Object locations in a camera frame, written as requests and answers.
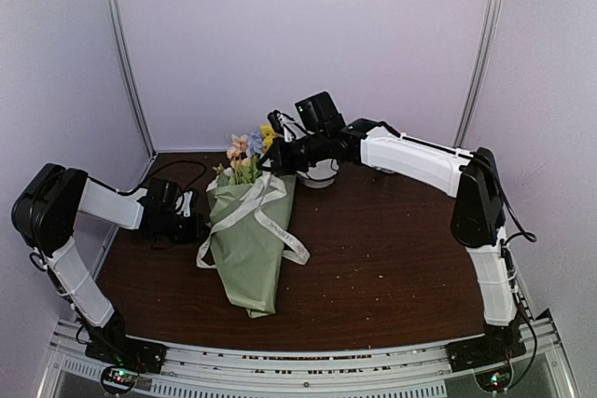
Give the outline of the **white printed ribbon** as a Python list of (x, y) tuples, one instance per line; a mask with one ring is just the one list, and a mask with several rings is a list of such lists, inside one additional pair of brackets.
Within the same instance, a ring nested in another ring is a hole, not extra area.
[(204, 257), (211, 248), (212, 238), (227, 230), (246, 224), (248, 234), (257, 232), (269, 234), (281, 242), (286, 249), (282, 250), (282, 258), (305, 266), (311, 254), (306, 246), (265, 212), (266, 205), (277, 205), (279, 201), (289, 197), (285, 181), (270, 173), (264, 173), (240, 197), (239, 205), (225, 217), (211, 224), (206, 240), (200, 245), (196, 255), (196, 266), (203, 269), (215, 268), (215, 264), (207, 263)]

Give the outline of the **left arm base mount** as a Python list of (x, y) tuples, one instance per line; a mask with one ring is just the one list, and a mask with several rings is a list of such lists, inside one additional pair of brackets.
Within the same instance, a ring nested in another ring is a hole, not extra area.
[(166, 346), (127, 336), (124, 318), (118, 311), (103, 327), (92, 326), (85, 319), (82, 324), (89, 336), (87, 357), (141, 374), (161, 372)]

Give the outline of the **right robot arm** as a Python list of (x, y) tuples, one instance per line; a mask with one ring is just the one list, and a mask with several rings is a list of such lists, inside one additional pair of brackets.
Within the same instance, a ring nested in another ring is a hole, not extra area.
[(485, 324), (479, 340), (484, 361), (499, 361), (514, 346), (507, 328), (517, 316), (516, 274), (506, 230), (507, 197), (491, 150), (469, 151), (407, 135), (384, 120), (346, 122), (322, 91), (295, 104), (297, 115), (267, 115), (274, 137), (259, 162), (276, 175), (306, 173), (325, 161), (352, 163), (398, 174), (435, 189), (451, 204), (451, 237), (469, 255), (480, 290)]

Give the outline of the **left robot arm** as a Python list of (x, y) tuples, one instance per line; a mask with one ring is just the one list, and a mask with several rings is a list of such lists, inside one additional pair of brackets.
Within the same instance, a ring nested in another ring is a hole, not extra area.
[(202, 243), (208, 230), (196, 210), (198, 192), (173, 181), (151, 178), (120, 191), (83, 170), (44, 165), (15, 201), (11, 221), (83, 320), (105, 328), (116, 310), (83, 262), (74, 238), (76, 218), (86, 214), (149, 239), (173, 244)]

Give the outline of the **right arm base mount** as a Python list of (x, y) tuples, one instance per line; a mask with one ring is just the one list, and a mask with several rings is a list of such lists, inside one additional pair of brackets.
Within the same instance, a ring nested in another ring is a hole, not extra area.
[(482, 336), (451, 342), (446, 352), (451, 371), (455, 373), (505, 363), (524, 355), (526, 347), (521, 338), (520, 324), (513, 321), (508, 326), (485, 323)]

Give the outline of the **peach flower stem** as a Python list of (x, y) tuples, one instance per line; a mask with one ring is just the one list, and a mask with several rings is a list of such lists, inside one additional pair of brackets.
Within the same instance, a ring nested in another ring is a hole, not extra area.
[(248, 136), (246, 134), (237, 136), (231, 135), (231, 146), (227, 150), (227, 158), (230, 167), (237, 171), (242, 167), (248, 167), (251, 159), (247, 156)]

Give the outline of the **bright yellow flower stem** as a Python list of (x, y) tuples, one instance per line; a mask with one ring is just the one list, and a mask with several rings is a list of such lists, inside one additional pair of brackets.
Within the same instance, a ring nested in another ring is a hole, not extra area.
[(271, 126), (271, 124), (262, 124), (260, 126), (261, 133), (261, 149), (262, 153), (265, 154), (273, 144), (274, 139), (277, 137), (277, 132)]

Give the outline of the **green and pink wrapping paper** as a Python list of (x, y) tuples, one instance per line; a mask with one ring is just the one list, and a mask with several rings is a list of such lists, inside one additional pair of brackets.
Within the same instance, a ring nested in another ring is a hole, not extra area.
[[(296, 177), (281, 177), (289, 190), (289, 197), (277, 205), (266, 205), (267, 215), (288, 230), (293, 207)], [(252, 185), (209, 187), (207, 198), (211, 224), (219, 221), (239, 205), (240, 197)], [(231, 305), (245, 309), (250, 318), (275, 314), (276, 294), (282, 250), (285, 246), (269, 234), (248, 234), (241, 224), (212, 238), (209, 250), (215, 269)]]

